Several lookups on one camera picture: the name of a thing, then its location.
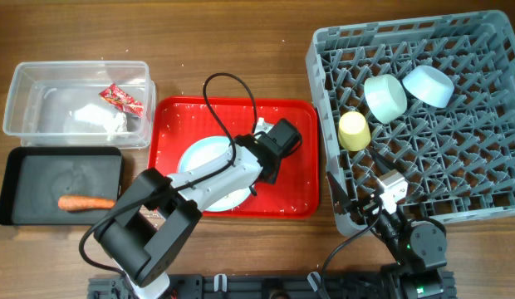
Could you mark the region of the light blue small bowl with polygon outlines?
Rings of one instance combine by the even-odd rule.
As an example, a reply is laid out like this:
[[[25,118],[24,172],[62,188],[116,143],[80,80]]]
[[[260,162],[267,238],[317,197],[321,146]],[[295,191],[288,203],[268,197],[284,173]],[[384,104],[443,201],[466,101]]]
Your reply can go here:
[[[436,108],[446,107],[454,93],[451,79],[432,66],[417,66],[402,83],[412,96]]]

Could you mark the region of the red snack wrapper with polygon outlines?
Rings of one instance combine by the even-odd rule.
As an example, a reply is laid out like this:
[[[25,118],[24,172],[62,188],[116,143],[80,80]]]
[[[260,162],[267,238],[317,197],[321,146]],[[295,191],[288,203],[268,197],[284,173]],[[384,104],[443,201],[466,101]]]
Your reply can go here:
[[[143,104],[120,89],[116,84],[112,84],[100,92],[99,97],[121,112],[129,113],[137,117],[143,116]]]

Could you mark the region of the white tissue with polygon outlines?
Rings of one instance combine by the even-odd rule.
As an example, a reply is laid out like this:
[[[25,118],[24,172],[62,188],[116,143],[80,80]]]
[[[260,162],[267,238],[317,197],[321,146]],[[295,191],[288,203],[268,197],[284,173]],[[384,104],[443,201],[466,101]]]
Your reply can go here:
[[[126,114],[118,112],[115,116],[106,120],[103,127],[109,134],[126,133],[128,131]]]

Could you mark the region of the orange carrot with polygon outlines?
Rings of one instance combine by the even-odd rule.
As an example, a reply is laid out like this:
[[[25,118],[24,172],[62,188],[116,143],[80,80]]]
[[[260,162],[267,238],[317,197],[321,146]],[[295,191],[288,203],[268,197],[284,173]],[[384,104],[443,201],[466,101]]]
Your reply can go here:
[[[63,195],[58,200],[58,208],[67,212],[80,212],[93,209],[112,209],[115,200],[82,195]]]

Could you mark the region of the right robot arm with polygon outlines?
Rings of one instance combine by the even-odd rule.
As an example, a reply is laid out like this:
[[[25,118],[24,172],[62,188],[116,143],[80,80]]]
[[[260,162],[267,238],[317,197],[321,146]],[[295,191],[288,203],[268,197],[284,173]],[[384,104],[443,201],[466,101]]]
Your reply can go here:
[[[357,238],[371,231],[395,259],[394,264],[380,269],[381,292],[387,298],[436,298],[444,294],[441,268],[447,265],[447,232],[445,226],[432,218],[409,220],[398,208],[407,197],[409,182],[398,164],[369,148],[374,165],[381,176],[379,188],[372,194],[351,200],[328,174],[330,186],[342,213],[363,218],[366,228],[338,245],[326,258],[321,269],[321,285],[325,285],[327,268],[333,257]]]

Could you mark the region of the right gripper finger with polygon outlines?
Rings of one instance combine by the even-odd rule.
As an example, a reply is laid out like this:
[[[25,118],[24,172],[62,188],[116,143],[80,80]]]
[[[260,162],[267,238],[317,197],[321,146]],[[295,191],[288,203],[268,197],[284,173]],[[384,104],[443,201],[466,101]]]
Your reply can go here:
[[[341,187],[335,176],[326,172],[326,177],[331,190],[331,200],[334,213],[347,214],[353,211],[354,204],[350,200],[347,192]]]
[[[369,148],[368,150],[373,162],[382,173],[389,173],[392,170],[396,170],[399,173],[401,172],[401,167],[398,164],[387,159],[373,148]]]

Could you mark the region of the pale green bowl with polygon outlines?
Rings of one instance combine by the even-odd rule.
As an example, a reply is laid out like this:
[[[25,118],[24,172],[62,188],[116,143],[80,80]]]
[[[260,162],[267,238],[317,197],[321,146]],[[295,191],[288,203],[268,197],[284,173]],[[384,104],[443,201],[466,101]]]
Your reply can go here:
[[[370,112],[382,124],[389,124],[407,109],[403,86],[389,74],[367,78],[364,95]]]

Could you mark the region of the light blue plate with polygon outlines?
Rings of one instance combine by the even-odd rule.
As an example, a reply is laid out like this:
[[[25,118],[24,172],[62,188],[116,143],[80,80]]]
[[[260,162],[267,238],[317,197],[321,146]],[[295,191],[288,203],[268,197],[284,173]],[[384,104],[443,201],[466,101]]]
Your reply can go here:
[[[178,172],[186,172],[216,159],[229,149],[229,140],[225,136],[209,136],[189,146],[178,163]],[[249,189],[239,189],[224,196],[206,209],[207,212],[220,213],[233,210],[250,195]]]

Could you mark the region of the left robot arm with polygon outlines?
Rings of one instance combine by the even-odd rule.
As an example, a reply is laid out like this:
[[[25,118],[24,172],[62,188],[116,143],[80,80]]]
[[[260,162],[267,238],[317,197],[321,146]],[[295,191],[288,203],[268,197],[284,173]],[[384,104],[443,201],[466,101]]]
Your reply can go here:
[[[166,269],[206,209],[254,184],[274,184],[282,159],[302,142],[294,125],[238,135],[227,151],[195,169],[168,176],[143,171],[90,235],[115,262],[133,297],[160,298],[169,289]]]

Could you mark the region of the yellow cup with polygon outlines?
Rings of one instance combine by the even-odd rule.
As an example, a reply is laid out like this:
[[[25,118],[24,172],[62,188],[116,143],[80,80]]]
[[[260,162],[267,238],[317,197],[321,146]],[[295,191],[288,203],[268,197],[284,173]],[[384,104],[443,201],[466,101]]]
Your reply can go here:
[[[368,146],[371,140],[369,126],[365,117],[357,111],[349,111],[339,120],[338,140],[348,151],[360,151]]]

